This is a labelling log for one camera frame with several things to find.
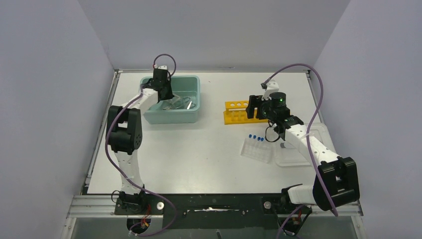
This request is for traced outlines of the metal crucible tongs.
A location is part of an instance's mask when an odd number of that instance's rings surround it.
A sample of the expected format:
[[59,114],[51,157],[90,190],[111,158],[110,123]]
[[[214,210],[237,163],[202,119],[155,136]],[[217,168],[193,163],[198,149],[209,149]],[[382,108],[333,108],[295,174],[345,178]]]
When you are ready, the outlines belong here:
[[191,97],[174,97],[171,101],[170,107],[173,110],[186,110],[190,101],[192,101],[192,106],[190,109],[194,109],[196,107],[196,103]]

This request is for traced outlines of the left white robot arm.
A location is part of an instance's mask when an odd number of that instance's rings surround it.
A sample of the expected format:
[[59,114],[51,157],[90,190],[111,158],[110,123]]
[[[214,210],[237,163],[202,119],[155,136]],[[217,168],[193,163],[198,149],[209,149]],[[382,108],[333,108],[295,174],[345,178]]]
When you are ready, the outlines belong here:
[[121,195],[141,197],[141,180],[137,151],[142,143],[142,116],[153,105],[173,98],[171,73],[166,66],[153,69],[153,76],[141,84],[128,102],[110,106],[107,115],[105,153],[112,166],[120,173]]

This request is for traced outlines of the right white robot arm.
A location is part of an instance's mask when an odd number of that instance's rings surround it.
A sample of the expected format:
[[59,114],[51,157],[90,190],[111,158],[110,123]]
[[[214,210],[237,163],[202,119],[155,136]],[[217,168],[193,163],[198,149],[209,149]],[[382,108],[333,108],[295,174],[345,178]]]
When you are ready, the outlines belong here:
[[299,117],[290,113],[285,93],[271,93],[268,100],[261,95],[251,95],[246,116],[248,119],[267,120],[274,126],[279,138],[293,146],[316,172],[313,185],[297,184],[282,189],[282,210],[291,213],[299,205],[316,205],[337,215],[338,207],[359,200],[356,162],[351,157],[338,155],[311,135],[311,125],[305,125]]

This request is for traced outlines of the teal plastic bin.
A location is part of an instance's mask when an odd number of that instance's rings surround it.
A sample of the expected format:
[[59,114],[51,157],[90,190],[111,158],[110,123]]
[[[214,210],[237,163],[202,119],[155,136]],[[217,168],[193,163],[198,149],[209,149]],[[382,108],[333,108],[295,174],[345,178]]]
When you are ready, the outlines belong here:
[[195,123],[201,105],[201,84],[198,76],[175,76],[171,81],[174,97],[160,101],[143,116],[150,124]]

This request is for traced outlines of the yellow test tube rack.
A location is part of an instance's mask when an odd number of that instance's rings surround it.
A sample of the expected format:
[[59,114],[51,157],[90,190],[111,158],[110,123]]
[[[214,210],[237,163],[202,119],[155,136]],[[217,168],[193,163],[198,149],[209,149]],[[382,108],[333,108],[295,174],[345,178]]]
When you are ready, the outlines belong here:
[[227,101],[224,103],[225,111],[223,112],[224,124],[251,124],[251,123],[264,123],[266,119],[257,119],[257,109],[254,111],[253,118],[249,119],[246,114],[246,107],[248,101]]

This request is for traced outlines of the blue capped tube box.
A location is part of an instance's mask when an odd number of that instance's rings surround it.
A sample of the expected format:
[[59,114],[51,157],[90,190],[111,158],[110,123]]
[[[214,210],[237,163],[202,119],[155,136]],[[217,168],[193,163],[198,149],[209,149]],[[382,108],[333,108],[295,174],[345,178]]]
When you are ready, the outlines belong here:
[[249,134],[244,140],[240,155],[269,164],[273,158],[273,146],[264,137]]

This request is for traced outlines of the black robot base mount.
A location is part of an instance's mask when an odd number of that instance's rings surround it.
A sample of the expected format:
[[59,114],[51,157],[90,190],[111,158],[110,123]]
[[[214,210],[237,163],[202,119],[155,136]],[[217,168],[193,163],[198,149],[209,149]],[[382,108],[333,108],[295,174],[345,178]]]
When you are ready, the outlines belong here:
[[294,236],[313,212],[310,206],[292,204],[287,192],[253,194],[163,194],[141,191],[111,194],[114,214],[127,216],[133,235],[181,229],[281,229]]

